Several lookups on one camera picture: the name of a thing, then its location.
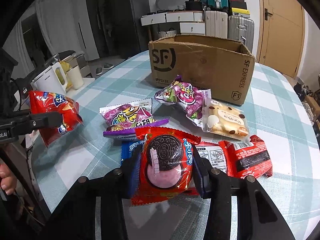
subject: curtain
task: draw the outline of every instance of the curtain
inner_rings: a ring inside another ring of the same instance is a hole
[[[10,32],[3,49],[18,62],[18,65],[13,69],[12,78],[25,78],[35,69],[24,43],[21,19],[18,20]]]
[[[52,55],[66,50],[83,53],[76,34],[71,0],[37,0],[36,14]]]

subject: kettle handle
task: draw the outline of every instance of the kettle handle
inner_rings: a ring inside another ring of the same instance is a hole
[[[63,77],[63,80],[64,80],[64,85],[62,85],[62,84],[60,83],[60,81],[59,81],[59,83],[60,83],[60,85],[62,86],[63,90],[66,91],[67,85],[68,85],[67,76],[66,76],[66,74],[64,73],[61,64],[60,64],[59,62],[57,62],[56,64],[54,64],[54,65],[52,66],[52,69],[53,69],[54,74],[56,75],[56,77],[57,77],[58,80],[59,80],[59,78],[58,78],[57,73],[56,73],[56,69],[57,69],[57,68],[60,69],[60,73],[61,73],[61,75],[62,75],[62,77]]]

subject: bolt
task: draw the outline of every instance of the bolt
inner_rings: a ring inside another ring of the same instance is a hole
[[[220,174],[220,170],[217,168],[213,168],[213,169],[211,169],[211,173],[214,175],[218,175],[218,174]]]
[[[117,168],[113,170],[113,174],[120,175],[122,173],[121,169]]]
[[[80,177],[79,179],[78,179],[78,182],[79,183],[84,183],[84,182],[86,182],[87,181],[87,178],[85,177],[85,176],[82,176],[82,177]]]
[[[255,179],[254,176],[248,175],[248,176],[247,176],[247,181],[249,181],[249,182],[255,182],[256,179]]]

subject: cardboard box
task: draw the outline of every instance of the cardboard box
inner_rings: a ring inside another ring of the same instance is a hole
[[[306,96],[304,101],[306,101],[310,106],[311,112],[313,113],[313,121],[315,122],[320,116],[320,106],[318,105],[317,101],[310,96]]]
[[[157,86],[168,86],[177,75],[213,98],[242,105],[256,59],[246,46],[209,36],[176,35],[149,42],[151,71]]]

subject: beige snack package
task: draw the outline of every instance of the beige snack package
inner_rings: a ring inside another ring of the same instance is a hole
[[[249,142],[249,127],[243,112],[211,98],[204,100],[204,132],[215,133]]]

